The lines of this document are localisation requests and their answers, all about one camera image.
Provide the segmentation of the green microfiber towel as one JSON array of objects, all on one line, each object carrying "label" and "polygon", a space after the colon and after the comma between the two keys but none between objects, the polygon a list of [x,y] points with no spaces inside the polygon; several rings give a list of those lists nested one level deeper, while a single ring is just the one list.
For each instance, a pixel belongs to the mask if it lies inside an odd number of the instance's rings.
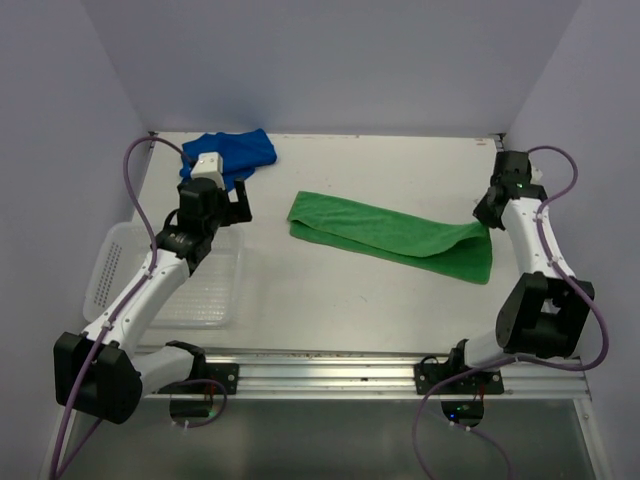
[{"label": "green microfiber towel", "polygon": [[485,285],[493,249],[477,221],[448,224],[345,198],[300,191],[287,221],[292,237]]}]

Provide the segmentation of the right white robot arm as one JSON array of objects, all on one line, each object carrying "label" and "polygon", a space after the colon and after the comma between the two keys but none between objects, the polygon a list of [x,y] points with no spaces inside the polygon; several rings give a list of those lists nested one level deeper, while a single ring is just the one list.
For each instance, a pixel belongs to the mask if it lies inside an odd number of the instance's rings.
[{"label": "right white robot arm", "polygon": [[508,234],[519,279],[494,330],[451,350],[445,379],[454,391],[470,391],[481,372],[498,370],[509,360],[554,368],[557,359],[574,353],[595,291],[575,276],[561,253],[550,221],[552,200],[535,181],[528,152],[497,153],[474,215],[483,226]]}]

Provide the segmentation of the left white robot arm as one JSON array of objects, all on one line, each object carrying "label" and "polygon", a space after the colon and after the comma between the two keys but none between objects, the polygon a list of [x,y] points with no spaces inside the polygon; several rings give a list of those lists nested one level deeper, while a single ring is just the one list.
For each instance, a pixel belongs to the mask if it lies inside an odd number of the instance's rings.
[{"label": "left white robot arm", "polygon": [[219,229],[251,221],[243,179],[235,179],[234,190],[237,198],[230,200],[212,179],[179,185],[178,208],[152,234],[150,251],[125,290],[82,332],[59,337],[53,348],[55,393],[67,412],[122,424],[144,396],[164,388],[225,391],[209,374],[200,347],[170,341],[142,357],[135,351],[164,304],[210,254]]}]

